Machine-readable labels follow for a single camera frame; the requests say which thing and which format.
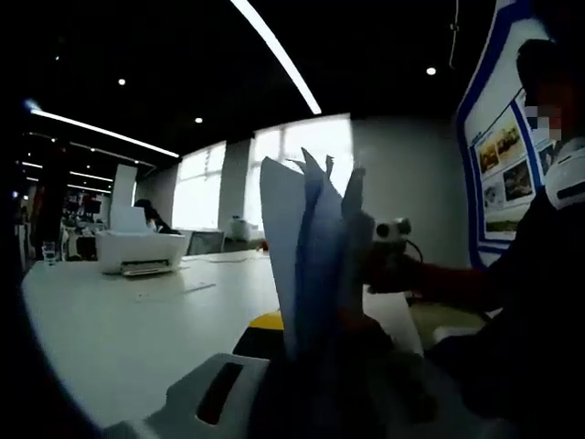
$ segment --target white table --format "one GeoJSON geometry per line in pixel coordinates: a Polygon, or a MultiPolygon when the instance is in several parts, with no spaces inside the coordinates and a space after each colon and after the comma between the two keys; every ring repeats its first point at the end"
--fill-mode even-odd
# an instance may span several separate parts
{"type": "MultiPolygon", "coordinates": [[[[132,279],[96,262],[38,262],[23,291],[50,364],[100,427],[159,409],[171,384],[231,352],[252,319],[279,306],[270,260],[256,251],[186,257],[176,273],[132,279]],[[194,290],[201,284],[215,286],[194,290]]],[[[403,295],[368,294],[365,309],[421,352],[403,295]]]]}

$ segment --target person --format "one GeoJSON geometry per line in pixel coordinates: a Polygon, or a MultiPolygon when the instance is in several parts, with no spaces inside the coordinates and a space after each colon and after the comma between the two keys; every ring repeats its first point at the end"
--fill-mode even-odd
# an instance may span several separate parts
{"type": "Polygon", "coordinates": [[[153,203],[149,199],[141,198],[138,199],[134,203],[135,208],[143,208],[144,209],[144,219],[146,220],[146,226],[158,233],[166,233],[166,234],[177,234],[178,231],[171,229],[171,227],[166,224],[161,216],[158,214],[156,209],[153,207],[153,203]]]}
{"type": "MultiPolygon", "coordinates": [[[[557,157],[585,145],[582,83],[563,57],[554,43],[530,40],[516,64],[527,105],[548,114],[557,129],[557,157]]],[[[426,357],[455,378],[469,408],[523,425],[539,413],[550,417],[555,408],[566,408],[566,392],[580,375],[571,354],[582,332],[576,301],[585,291],[585,203],[580,196],[580,202],[558,209],[546,186],[537,191],[507,251],[485,271],[447,269],[407,256],[390,269],[376,254],[364,265],[373,292],[413,290],[425,300],[476,312],[502,308],[477,334],[448,337],[426,357]]]]}

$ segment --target stack of paper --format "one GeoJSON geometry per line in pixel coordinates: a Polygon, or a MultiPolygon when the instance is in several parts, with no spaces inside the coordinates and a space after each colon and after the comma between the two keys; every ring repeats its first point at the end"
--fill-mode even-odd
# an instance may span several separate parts
{"type": "Polygon", "coordinates": [[[303,150],[294,172],[270,158],[261,166],[261,203],[289,358],[313,350],[335,329],[337,311],[361,315],[359,255],[374,221],[362,210],[363,169],[355,169],[342,199],[327,171],[303,150]]]}

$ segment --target bright window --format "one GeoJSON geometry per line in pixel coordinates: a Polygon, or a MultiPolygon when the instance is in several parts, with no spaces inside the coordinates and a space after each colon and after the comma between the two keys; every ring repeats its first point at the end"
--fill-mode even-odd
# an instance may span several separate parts
{"type": "Polygon", "coordinates": [[[221,168],[226,143],[208,146],[183,158],[173,200],[174,229],[216,229],[221,168]]]}
{"type": "Polygon", "coordinates": [[[353,142],[349,115],[321,117],[275,126],[258,131],[250,145],[250,159],[246,177],[244,218],[262,229],[260,199],[260,166],[265,157],[272,158],[290,169],[299,171],[290,160],[304,161],[301,148],[315,158],[322,169],[325,159],[334,159],[331,182],[341,195],[354,168],[353,142]]]}

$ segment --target printer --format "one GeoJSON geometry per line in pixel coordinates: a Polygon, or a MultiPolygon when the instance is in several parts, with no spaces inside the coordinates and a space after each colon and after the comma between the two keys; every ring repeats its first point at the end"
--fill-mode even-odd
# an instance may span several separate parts
{"type": "Polygon", "coordinates": [[[109,230],[96,233],[102,273],[133,276],[171,272],[186,254],[186,237],[149,230],[142,208],[112,205],[110,224],[109,230]]]}

